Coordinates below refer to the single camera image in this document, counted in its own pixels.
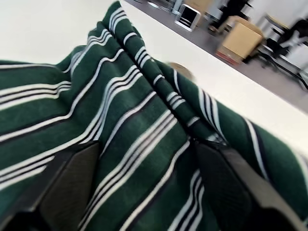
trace green striped fabric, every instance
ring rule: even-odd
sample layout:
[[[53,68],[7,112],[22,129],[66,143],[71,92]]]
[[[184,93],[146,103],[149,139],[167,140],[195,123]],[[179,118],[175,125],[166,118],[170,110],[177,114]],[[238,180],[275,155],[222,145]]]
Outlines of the green striped fabric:
[[[0,214],[54,158],[99,140],[79,229],[218,231],[191,137],[235,148],[299,217],[306,160],[153,59],[119,2],[58,65],[0,63]]]

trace cardboard box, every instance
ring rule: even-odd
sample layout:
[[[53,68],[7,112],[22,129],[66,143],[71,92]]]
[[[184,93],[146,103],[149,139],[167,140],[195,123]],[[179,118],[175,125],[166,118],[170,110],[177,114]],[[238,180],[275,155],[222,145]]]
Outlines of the cardboard box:
[[[185,0],[184,3],[191,6],[195,10],[199,11],[201,13],[201,18],[199,19],[199,22],[197,23],[197,26],[200,24],[200,22],[203,19],[203,15],[205,12],[207,12],[207,9],[212,4],[213,0]]]
[[[237,16],[231,18],[235,26],[223,40],[216,55],[232,64],[239,64],[245,59],[263,40],[262,31]]]

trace office chair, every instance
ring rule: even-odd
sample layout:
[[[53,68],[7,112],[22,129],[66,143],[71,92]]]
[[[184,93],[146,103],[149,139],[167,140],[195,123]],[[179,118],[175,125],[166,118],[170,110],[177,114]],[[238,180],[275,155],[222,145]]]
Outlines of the office chair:
[[[282,36],[283,33],[284,33],[284,31],[279,32],[275,28],[273,28],[272,31],[274,33],[278,34],[279,36]],[[276,42],[272,39],[268,39],[267,44],[261,46],[258,53],[259,53],[259,56],[263,58],[262,59],[263,60],[262,68],[272,66],[274,68],[275,72],[277,72],[278,69],[281,69],[281,70],[285,71],[286,73],[290,74],[291,76],[295,77],[299,81],[301,81],[302,84],[305,86],[305,88],[308,90],[308,84],[303,80],[303,78],[301,77],[301,75],[298,74],[298,72],[294,73],[294,72],[290,71],[288,68],[286,68],[285,66],[279,64],[279,62],[278,62],[278,59],[281,59],[281,60],[284,60],[285,62],[287,62],[284,57],[289,53],[288,48],[282,48],[278,44],[278,42]]]

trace white table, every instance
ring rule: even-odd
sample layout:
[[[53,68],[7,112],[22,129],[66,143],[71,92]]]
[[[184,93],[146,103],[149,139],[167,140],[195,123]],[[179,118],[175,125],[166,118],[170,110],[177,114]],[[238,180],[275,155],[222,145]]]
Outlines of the white table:
[[[0,1],[0,59],[57,63],[101,20],[113,0]],[[308,116],[209,53],[122,1],[148,52],[187,67],[230,109],[308,157]]]

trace black pants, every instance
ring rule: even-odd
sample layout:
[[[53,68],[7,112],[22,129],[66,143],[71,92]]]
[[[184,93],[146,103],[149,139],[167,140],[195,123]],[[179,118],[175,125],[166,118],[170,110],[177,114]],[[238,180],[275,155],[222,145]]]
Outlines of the black pants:
[[[245,16],[240,10],[229,9],[229,7],[225,7],[223,9],[222,15],[217,22],[213,22],[211,26],[218,29],[230,16],[240,16],[243,18]]]

